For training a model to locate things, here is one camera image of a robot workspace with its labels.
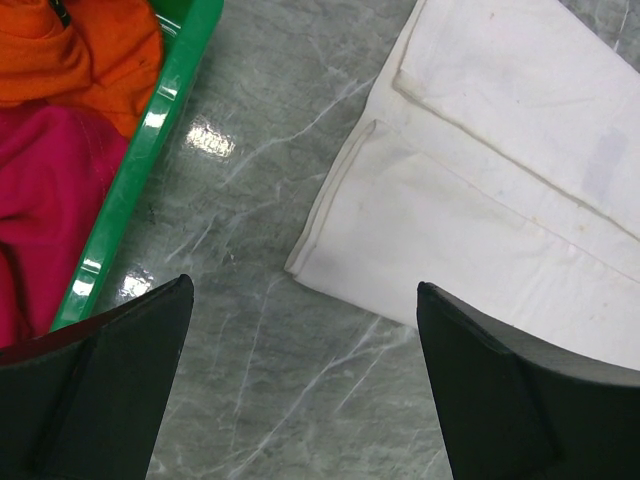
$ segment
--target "green basket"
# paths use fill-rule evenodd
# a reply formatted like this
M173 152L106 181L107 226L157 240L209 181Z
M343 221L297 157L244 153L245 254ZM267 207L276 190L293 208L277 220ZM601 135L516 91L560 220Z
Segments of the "green basket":
M129 218L193 86L224 0L151 0L166 45L164 67L67 288L51 331L87 318Z

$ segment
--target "orange cloth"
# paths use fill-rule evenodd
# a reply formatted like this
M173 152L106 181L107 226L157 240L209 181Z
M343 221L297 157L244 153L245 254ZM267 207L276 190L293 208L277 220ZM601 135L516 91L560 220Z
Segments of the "orange cloth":
M162 66L162 32L146 0L0 0L0 107L46 99L93 109L127 138Z

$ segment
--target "marble floor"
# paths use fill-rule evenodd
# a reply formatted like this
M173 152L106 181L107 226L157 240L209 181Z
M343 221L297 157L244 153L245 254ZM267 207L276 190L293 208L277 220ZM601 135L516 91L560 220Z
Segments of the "marble floor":
M414 0L227 0L103 290L197 292L148 478L450 479L416 331L283 272ZM563 0L636 69L640 0Z

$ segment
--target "magenta fabric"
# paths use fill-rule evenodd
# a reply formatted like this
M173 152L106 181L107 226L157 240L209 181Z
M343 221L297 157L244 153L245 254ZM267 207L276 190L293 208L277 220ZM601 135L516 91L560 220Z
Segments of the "magenta fabric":
M126 149L91 113L0 109L0 348L49 331Z

